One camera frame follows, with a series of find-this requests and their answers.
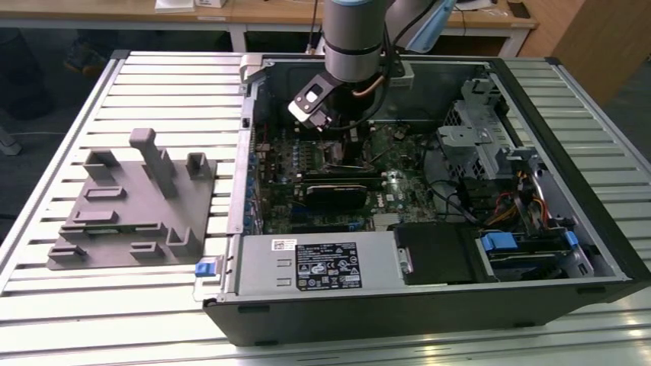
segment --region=wooden desk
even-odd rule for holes
[[[247,31],[310,31],[311,0],[230,0],[223,8],[156,14],[155,0],[15,0],[0,1],[0,27],[228,31],[235,52],[247,51]],[[535,19],[515,18],[506,0],[499,11],[455,11],[443,35],[503,37],[501,56],[515,56]],[[319,5],[316,24],[322,21]]]

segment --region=floor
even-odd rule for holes
[[[43,69],[46,88],[56,108],[47,116],[30,121],[12,120],[0,109],[0,124],[10,133],[22,133],[15,138],[24,148],[18,156],[0,154],[0,242],[12,224],[2,217],[19,214],[94,86],[92,80],[63,67],[68,48],[78,37],[74,30],[26,29],[23,36]],[[254,34],[250,48],[258,52],[298,52],[304,50],[306,37]],[[223,37],[222,32],[122,31],[119,43],[122,48],[132,50],[230,50],[230,38]],[[651,127],[646,123],[651,116],[649,101],[651,63],[641,67],[617,99],[606,106],[606,112],[647,159],[651,157]]]

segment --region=slotted aluminum plate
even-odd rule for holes
[[[174,159],[203,151],[219,161],[207,246],[214,255],[224,251],[242,104],[239,61],[239,55],[223,53],[131,53],[127,61],[111,61],[0,248],[0,254],[10,254],[0,274],[0,284],[7,281],[0,296],[0,358],[8,358],[3,364],[479,362],[503,366],[651,362],[651,348],[645,343],[651,336],[651,290],[617,303],[586,307],[530,329],[236,348],[194,301],[194,266],[47,270],[47,253],[86,178],[79,164],[88,149],[98,146],[111,147],[119,159],[138,159],[139,154],[127,148],[135,127],[156,129],[156,143],[170,148]],[[646,161],[562,69],[539,59],[509,60],[509,65],[650,263],[651,178]],[[511,121],[523,141],[530,141],[519,122]]]

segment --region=warning symbols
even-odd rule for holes
[[[298,266],[298,273],[300,275],[308,275],[310,274],[310,265],[299,265]]]
[[[300,291],[362,287],[358,244],[298,244],[296,288]]]

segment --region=white label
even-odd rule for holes
[[[294,250],[296,239],[272,239],[272,250]]]
[[[196,17],[199,21],[226,21],[226,17]]]

